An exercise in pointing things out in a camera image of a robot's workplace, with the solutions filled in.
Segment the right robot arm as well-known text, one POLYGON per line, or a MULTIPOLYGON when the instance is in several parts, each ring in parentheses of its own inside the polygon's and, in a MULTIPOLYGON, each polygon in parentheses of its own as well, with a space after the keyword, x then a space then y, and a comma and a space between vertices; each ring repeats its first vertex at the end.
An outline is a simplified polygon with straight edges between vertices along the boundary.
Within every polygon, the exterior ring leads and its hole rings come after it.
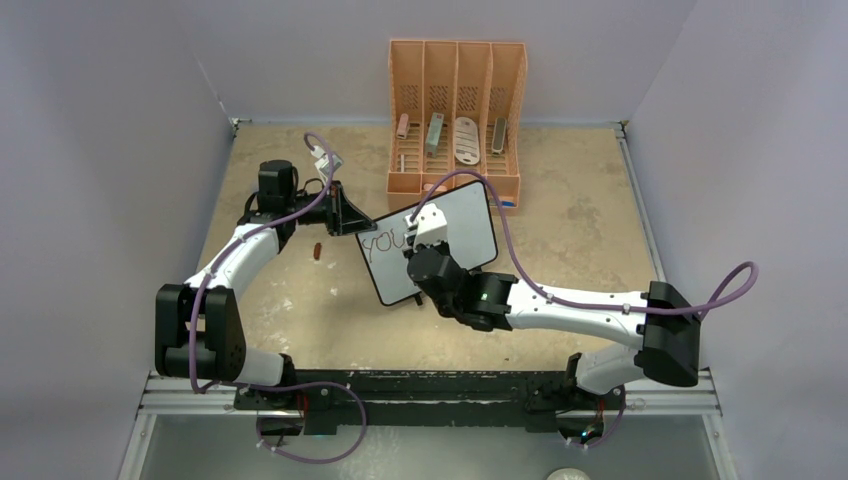
POLYGON ((417 247, 405 256, 408 277, 442 317, 483 332, 545 329, 610 341, 602 350, 570 357, 561 392, 573 406, 584 407, 642 378, 674 387, 693 387, 699 381, 700 317, 649 310, 683 300, 667 283, 621 294, 632 301, 630 307, 589 310, 555 303, 555 288, 538 293, 510 274, 465 269, 445 245, 417 247))

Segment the white round object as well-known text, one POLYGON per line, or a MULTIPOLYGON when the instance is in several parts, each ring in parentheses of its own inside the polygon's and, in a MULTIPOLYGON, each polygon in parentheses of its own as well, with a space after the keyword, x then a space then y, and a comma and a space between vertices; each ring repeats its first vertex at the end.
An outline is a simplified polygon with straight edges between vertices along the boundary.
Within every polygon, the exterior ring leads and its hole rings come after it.
POLYGON ((577 468, 559 468, 550 472, 545 480, 590 480, 590 476, 577 468))

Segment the grey eraser block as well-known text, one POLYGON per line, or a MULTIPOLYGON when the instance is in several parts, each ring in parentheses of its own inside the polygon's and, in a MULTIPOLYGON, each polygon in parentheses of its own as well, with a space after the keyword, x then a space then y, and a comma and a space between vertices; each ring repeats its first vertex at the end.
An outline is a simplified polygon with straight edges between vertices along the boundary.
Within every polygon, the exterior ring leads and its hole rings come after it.
POLYGON ((508 122, 505 117, 497 117, 494 123, 491 136, 491 153, 493 155, 502 155, 506 144, 508 122))

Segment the white oval perforated plate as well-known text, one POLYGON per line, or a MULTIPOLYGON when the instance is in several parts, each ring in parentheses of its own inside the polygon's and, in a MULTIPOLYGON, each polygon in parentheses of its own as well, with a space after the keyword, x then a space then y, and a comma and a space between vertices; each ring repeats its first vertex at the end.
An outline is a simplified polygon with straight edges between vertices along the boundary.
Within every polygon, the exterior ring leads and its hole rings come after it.
POLYGON ((480 163, 480 139, 477 123, 468 117, 457 117, 453 123, 454 159, 465 166, 480 163))

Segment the black aluminium base frame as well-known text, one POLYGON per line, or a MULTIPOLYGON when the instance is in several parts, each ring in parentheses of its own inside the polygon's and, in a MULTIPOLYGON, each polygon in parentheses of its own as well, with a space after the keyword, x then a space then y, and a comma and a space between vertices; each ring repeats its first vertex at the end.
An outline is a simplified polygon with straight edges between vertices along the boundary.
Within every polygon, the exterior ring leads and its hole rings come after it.
POLYGON ((580 390, 560 371, 310 369, 298 377, 304 388, 290 392, 217 385, 196 393, 186 379, 150 373, 120 478, 140 478, 159 418, 218 414, 288 419, 300 422, 307 435, 357 426, 359 441, 377 426, 521 428, 555 433, 583 450, 609 439, 626 415, 696 417, 719 478, 738 476, 708 371, 699 373, 693 387, 641 379, 606 394, 580 390))

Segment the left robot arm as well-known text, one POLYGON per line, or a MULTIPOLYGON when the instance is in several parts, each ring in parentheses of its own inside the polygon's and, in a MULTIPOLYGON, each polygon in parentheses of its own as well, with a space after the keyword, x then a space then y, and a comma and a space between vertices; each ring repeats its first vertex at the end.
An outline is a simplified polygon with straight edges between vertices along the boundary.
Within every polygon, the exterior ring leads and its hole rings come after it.
POLYGON ((331 236, 377 227, 348 200, 340 181, 325 182, 317 193, 299 188, 298 181, 291 162, 262 163, 258 190, 225 247, 186 281, 159 289, 154 353, 159 374, 259 386, 260 397, 275 409, 295 402, 291 359, 247 345, 238 300, 298 226, 321 224, 331 236))

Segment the grey green box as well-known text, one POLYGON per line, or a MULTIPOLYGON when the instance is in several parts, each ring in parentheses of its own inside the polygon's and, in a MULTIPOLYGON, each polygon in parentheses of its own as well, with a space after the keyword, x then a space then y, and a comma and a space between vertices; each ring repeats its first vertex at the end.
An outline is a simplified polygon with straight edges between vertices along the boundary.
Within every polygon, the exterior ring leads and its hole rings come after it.
POLYGON ((424 143, 424 152, 427 158, 434 158, 437 155, 443 124, 444 114, 433 112, 427 125, 424 143))

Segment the black framed whiteboard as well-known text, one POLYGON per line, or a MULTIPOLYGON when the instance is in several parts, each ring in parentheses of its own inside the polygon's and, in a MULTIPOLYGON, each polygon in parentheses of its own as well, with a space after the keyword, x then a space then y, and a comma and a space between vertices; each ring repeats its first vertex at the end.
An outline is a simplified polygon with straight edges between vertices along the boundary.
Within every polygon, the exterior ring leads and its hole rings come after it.
MULTIPOLYGON (((407 275, 406 218, 416 206, 395 210, 376 219, 376 229, 358 233, 356 239, 379 302, 391 306, 420 293, 407 275)), ((493 262, 498 247, 483 182, 474 181, 432 197, 421 215, 439 209, 447 222, 445 240, 459 266, 472 269, 493 262)))

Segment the peach plastic desk organizer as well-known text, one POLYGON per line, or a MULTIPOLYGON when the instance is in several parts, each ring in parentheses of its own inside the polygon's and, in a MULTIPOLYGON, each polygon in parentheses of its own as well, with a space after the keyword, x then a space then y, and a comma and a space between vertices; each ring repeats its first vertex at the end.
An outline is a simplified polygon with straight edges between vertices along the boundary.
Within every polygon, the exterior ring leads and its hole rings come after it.
POLYGON ((519 205, 518 133, 528 73, 517 42, 393 40, 390 209, 422 198, 444 175, 444 192, 485 176, 503 206, 519 205))

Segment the pink flat item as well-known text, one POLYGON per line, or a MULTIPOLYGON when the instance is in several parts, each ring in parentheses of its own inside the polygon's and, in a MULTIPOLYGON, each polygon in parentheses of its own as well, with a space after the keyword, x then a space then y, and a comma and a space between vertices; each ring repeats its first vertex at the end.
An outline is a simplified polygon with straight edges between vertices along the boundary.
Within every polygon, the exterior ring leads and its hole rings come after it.
POLYGON ((447 191, 448 189, 444 185, 436 186, 435 184, 424 184, 422 187, 422 192, 424 194, 433 193, 434 195, 436 195, 447 191))

